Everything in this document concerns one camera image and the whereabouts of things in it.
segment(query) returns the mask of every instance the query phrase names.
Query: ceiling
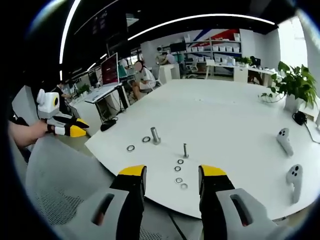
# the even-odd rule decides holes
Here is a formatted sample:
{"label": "ceiling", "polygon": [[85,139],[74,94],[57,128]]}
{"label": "ceiling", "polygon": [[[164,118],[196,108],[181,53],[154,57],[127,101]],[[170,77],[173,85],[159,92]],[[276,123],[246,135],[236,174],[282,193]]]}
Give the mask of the ceiling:
{"label": "ceiling", "polygon": [[[158,24],[178,18],[212,14],[228,13],[241,14],[262,18],[276,24],[283,22],[294,15],[294,9],[285,0],[241,0],[241,1],[201,1],[199,4],[185,0],[162,0],[159,2],[149,0],[118,0],[106,11],[113,14],[112,19],[106,24],[111,24],[113,29],[119,29],[121,34],[116,34],[110,40],[107,32],[93,35],[93,22],[91,19],[101,9],[114,2],[114,0],[81,0],[72,18],[66,44],[64,48],[63,65],[59,65],[61,38],[66,18],[71,8],[72,1],[60,0],[60,7],[43,21],[32,34],[29,35],[24,45],[24,70],[29,81],[50,82],[59,81],[59,70],[63,70],[63,77],[69,78],[69,73],[83,68],[86,70],[92,63],[98,61],[106,53],[107,42],[117,46],[115,51],[126,55],[131,49],[138,47],[145,41],[168,36],[175,33],[200,30],[200,29],[249,29],[261,34],[267,34],[277,28],[264,22],[235,17],[201,17],[168,24],[142,34],[133,40],[131,37],[143,30]],[[26,14],[26,22],[30,21],[43,6],[43,1],[33,3],[34,10]],[[128,28],[119,24],[125,14],[131,14],[139,21]]]}

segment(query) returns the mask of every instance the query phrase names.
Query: led strip light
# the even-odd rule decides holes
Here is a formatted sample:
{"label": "led strip light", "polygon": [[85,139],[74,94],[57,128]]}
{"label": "led strip light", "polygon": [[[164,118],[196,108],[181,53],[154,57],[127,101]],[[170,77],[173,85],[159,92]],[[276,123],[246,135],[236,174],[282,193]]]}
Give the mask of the led strip light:
{"label": "led strip light", "polygon": [[178,18],[178,19],[175,19],[175,20],[171,20],[171,21],[167,21],[167,22],[164,22],[164,23],[161,23],[159,25],[156,25],[156,26],[153,26],[153,27],[150,27],[142,32],[139,32],[138,34],[136,35],[133,35],[132,37],[129,37],[128,38],[128,41],[142,35],[142,34],[145,34],[146,32],[149,32],[153,29],[156,29],[156,28],[160,28],[162,26],[165,26],[165,25],[168,25],[168,24],[173,24],[173,23],[176,23],[176,22],[180,22],[180,21],[183,21],[183,20],[188,20],[188,19],[196,19],[196,18],[204,18],[204,17],[238,17],[238,18],[246,18],[246,19],[252,19],[252,20],[257,20],[257,21],[261,21],[261,22],[264,22],[264,23],[267,23],[267,24],[271,24],[271,25],[275,25],[274,22],[272,21],[268,21],[268,20],[265,20],[265,19],[262,19],[262,18],[259,18],[259,17],[255,17],[255,16],[247,16],[247,15],[241,15],[241,14],[229,14],[229,13],[212,13],[212,14],[201,14],[201,15],[194,15],[194,16],[186,16],[186,17],[182,17],[182,18]]}

